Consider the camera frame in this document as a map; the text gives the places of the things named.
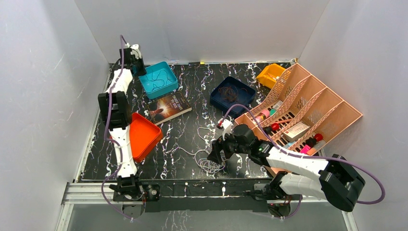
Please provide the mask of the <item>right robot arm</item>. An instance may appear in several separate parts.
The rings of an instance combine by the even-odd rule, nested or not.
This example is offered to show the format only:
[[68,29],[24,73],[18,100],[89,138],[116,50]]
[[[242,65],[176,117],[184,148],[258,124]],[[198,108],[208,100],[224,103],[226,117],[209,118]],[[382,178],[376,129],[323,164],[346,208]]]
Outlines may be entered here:
[[289,155],[270,141],[260,140],[246,124],[213,140],[207,159],[221,164],[233,154],[246,154],[256,164],[282,169],[263,190],[264,195],[284,199],[301,194],[327,200],[334,207],[353,211],[365,180],[341,156],[328,160],[303,154]]

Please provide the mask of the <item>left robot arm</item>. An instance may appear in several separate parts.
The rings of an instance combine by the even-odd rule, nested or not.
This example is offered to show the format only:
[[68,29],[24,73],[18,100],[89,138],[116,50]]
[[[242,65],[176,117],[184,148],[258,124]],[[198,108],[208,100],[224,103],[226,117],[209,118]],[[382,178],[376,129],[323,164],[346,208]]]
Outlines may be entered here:
[[107,90],[98,95],[98,103],[105,124],[104,139],[114,145],[118,165],[115,172],[117,185],[110,185],[110,188],[122,195],[126,194],[131,200],[139,200],[144,188],[131,152],[132,115],[127,90],[134,74],[144,75],[146,70],[138,44],[126,44],[119,52],[120,68],[113,72],[114,77]]

